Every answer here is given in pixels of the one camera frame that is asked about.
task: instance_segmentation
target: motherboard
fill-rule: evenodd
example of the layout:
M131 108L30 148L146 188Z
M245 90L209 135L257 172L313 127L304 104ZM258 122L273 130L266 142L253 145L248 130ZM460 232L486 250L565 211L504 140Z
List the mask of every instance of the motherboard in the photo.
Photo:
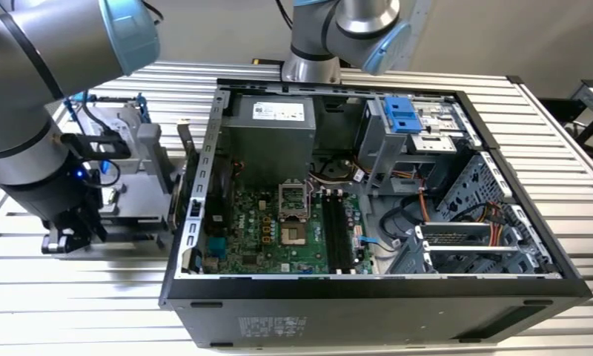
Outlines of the motherboard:
M205 273L329 274L338 253L345 254L340 258L349 261L350 273L372 273L369 247L360 245L357 236L364 231L357 197L333 196L342 210L330 212L326 192L306 191L301 184L304 195L298 184L236 189L228 235L208 239Z

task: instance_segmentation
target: black cable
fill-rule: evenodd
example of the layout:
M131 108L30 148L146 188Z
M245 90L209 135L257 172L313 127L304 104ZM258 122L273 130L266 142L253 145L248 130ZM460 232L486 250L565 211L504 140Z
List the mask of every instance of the black cable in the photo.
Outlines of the black cable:
M362 241L362 242L364 242L364 243L370 243L370 244L373 244L373 245L378 245L380 248L381 248L382 250L385 250L386 252L390 252L390 253L396 252L396 250L392 250L390 248L388 248L388 246L382 245L381 243L372 243L370 241Z
M9 11L6 11L6 9L3 8L3 5L1 4L1 1L0 1L0 10L3 12L3 13L7 13Z
M281 0L274 0L278 6L278 12L281 13L281 17L284 18L285 24L288 25L289 29L293 28L293 20L289 18L288 13L285 12L284 4L281 3Z
M82 112L86 113L86 116L91 121L94 121L102 128L103 131L111 131L111 128L91 114L87 108L87 90L82 92L82 98L81 98L81 106L82 106Z
M406 211L406 207L413 203L418 201L418 195L409 195L408 197L404 197L400 201L400 206L394 207L392 210L386 211L378 222L377 222L377 227L381 230L382 235L385 235L389 239L393 240L402 240L406 239L405 236L400 236L396 234L392 234L388 230L386 230L386 220L392 219L397 214L400 214L402 216L402 218L412 224L412 225L418 225L421 223L424 223L424 220L418 219L417 217L413 217L412 214Z
M148 10L150 12L153 12L153 14L158 17L157 20L154 20L154 25L158 26L164 21L165 21L165 16L162 15L162 13L160 12L160 10L152 5L149 4L146 1L142 0L142 5L145 5L145 7L148 8Z
M91 182L83 181L83 184L87 187L90 187L90 188L95 188L95 189L107 188L107 187L111 187L118 182L118 179L119 179L119 166L118 166L118 164L114 161L109 161L106 159L103 159L102 161L109 162L109 164L114 166L114 168L117 169L117 176L115 176L114 180L111 182L109 182L109 183L98 183L97 184L97 183L91 183Z

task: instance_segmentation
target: wire bundle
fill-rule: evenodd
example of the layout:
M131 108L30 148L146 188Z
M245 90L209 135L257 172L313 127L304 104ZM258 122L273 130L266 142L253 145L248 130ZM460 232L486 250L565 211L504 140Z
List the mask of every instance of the wire bundle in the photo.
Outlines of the wire bundle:
M454 217L450 219L450 222L461 221L468 216L468 214L472 213L474 210L477 210L480 207L484 207L484 212L474 220L477 223L481 223L486 220L488 213L494 217L493 220L497 220L500 218L501 208L497 206L497 204L494 202L482 202L462 210L457 215L454 215ZM488 243L489 246L500 245L500 238L502 232L504 232L504 225L494 221L490 221L490 239Z

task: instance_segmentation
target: table surface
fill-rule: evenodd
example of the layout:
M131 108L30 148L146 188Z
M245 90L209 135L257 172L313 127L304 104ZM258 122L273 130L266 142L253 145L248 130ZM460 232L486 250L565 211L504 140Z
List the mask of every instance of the table surface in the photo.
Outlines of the table surface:
M182 155L176 124L189 123L200 147L216 78L277 80L278 68L157 62L91 92L106 96L142 92L152 120L162 126L162 145L172 155ZM357 70L344 70L342 81L348 85L466 92L593 291L593 164L574 149L526 89L501 76L440 73L390 72L372 77ZM75 129L61 110L55 119L65 131ZM43 232L38 219L0 191L0 355L217 352L196 349L176 314L158 309L166 251L152 244L109 244L66 258L49 257L39 253ZM593 355L593 299L498 345L430 350L382 346L222 352Z

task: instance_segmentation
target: case label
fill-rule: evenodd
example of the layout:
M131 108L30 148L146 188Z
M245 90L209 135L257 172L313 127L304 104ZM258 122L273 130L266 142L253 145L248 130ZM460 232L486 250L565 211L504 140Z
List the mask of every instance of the case label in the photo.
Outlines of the case label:
M308 317L238 317L244 337L300 337Z
M294 102L256 102L254 120L305 121L305 107Z

